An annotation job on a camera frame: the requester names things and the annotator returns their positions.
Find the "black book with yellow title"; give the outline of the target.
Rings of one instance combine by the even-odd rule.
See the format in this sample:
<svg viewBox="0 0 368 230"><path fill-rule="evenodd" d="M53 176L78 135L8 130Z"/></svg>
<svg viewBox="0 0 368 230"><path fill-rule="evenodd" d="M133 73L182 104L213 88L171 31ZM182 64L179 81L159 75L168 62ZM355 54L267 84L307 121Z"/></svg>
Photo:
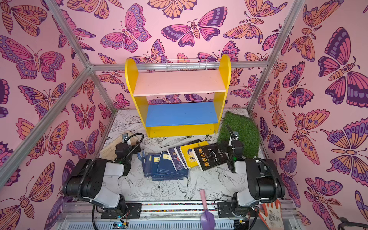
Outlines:
<svg viewBox="0 0 368 230"><path fill-rule="evenodd" d="M217 143L194 148L194 152L201 171L225 164L228 160L228 156Z"/></svg>

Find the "navy book with yellow label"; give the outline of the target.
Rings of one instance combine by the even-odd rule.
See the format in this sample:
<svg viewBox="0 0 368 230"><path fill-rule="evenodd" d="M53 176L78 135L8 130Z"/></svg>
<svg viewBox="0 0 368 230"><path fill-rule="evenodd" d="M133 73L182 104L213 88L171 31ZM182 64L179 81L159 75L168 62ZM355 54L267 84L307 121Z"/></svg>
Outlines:
<svg viewBox="0 0 368 230"><path fill-rule="evenodd" d="M169 176L183 177L183 178L188 178L189 176L188 169L183 168L179 171L175 169L173 162L171 160L171 156L166 151L163 151L161 153L157 173L163 173L168 174Z"/></svg>

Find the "yellow book with cartoon figure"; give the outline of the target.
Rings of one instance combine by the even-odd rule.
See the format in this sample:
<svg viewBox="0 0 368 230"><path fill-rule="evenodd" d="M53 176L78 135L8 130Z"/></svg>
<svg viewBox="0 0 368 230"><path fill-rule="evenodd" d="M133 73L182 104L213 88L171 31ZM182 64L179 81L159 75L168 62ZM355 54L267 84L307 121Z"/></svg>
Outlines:
<svg viewBox="0 0 368 230"><path fill-rule="evenodd" d="M180 147L189 168L198 166L194 149L198 147L207 146L208 144L209 143L207 141L202 141L198 143L187 144Z"/></svg>

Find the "dark purple book with figure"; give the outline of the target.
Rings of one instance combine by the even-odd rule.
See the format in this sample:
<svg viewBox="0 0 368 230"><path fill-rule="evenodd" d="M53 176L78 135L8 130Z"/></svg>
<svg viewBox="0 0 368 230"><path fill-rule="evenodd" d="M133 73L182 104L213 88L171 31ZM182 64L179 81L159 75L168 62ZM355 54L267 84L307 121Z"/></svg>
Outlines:
<svg viewBox="0 0 368 230"><path fill-rule="evenodd" d="M187 165L187 162L186 162L186 159L184 157L184 154L182 153L182 151L180 149L180 146L175 147L174 150L175 150L176 154L178 155L179 160L182 163L182 165L184 166L184 168L188 169L189 167Z"/></svg>

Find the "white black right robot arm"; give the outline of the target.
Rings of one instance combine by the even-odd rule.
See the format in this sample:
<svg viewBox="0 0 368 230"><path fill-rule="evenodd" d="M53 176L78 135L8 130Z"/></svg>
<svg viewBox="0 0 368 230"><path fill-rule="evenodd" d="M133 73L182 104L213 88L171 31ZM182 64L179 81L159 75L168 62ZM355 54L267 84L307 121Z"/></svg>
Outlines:
<svg viewBox="0 0 368 230"><path fill-rule="evenodd" d="M245 188L234 193L231 199L231 211L236 216L244 216L241 209L255 208L259 204L268 204L284 198L286 188L272 160L259 157L247 158L243 155L244 144L237 132L229 125L230 134L227 153L228 169L234 174L245 175Z"/></svg>

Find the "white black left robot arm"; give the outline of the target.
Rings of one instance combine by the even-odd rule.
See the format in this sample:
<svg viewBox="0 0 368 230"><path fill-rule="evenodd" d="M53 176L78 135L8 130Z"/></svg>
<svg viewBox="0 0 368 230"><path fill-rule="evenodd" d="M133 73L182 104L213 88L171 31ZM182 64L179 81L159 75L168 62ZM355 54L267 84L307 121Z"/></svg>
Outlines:
<svg viewBox="0 0 368 230"><path fill-rule="evenodd" d="M133 155L139 152L143 139L142 133L123 137L116 145L116 157L112 161L102 158L79 160L63 184L63 194L93 204L93 212L100 207L113 217L125 216L128 207L124 196L107 188L104 179L128 175Z"/></svg>

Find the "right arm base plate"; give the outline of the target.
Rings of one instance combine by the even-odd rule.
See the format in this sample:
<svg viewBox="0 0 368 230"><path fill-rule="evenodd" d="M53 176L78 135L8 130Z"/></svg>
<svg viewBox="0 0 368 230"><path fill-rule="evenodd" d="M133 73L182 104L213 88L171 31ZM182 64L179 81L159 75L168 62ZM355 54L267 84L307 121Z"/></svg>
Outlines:
<svg viewBox="0 0 368 230"><path fill-rule="evenodd" d="M251 209L249 207L241 207L227 201L217 201L214 208L218 211L221 218L241 218L249 219L251 217Z"/></svg>

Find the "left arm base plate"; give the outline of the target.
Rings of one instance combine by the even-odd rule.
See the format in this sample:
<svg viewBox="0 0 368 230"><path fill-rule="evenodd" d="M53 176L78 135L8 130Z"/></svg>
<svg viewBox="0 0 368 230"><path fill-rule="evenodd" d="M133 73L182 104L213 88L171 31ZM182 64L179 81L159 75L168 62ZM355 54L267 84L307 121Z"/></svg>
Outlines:
<svg viewBox="0 0 368 230"><path fill-rule="evenodd" d="M139 219L141 211L142 203L126 203L121 208L103 209L101 219Z"/></svg>

